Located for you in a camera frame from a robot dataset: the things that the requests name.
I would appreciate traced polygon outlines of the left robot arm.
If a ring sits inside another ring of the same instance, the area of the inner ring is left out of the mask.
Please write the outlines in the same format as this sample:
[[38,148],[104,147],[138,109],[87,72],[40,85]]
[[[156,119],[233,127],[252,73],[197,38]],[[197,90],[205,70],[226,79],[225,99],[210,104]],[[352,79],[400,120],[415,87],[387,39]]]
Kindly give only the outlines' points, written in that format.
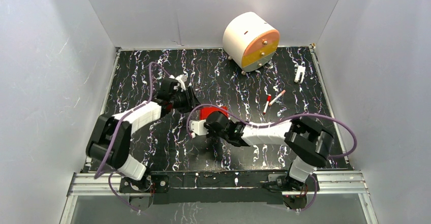
[[86,155],[105,162],[132,179],[138,191],[147,191],[152,178],[145,174],[146,166],[130,154],[132,134],[142,127],[163,118],[171,110],[189,113],[200,103],[191,86],[186,86],[186,75],[165,77],[155,98],[149,102],[114,115],[98,117],[86,147]]

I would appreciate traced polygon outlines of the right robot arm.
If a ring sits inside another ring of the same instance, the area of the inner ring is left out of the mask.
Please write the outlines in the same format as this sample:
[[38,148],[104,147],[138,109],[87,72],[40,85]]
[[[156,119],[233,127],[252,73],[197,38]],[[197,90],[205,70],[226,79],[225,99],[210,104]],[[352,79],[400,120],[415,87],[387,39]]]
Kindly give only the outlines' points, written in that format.
[[304,116],[278,124],[234,122],[224,113],[215,111],[205,119],[203,127],[207,134],[236,147],[287,145],[296,154],[286,177],[287,186],[292,190],[300,190],[317,168],[326,165],[334,144],[329,130]]

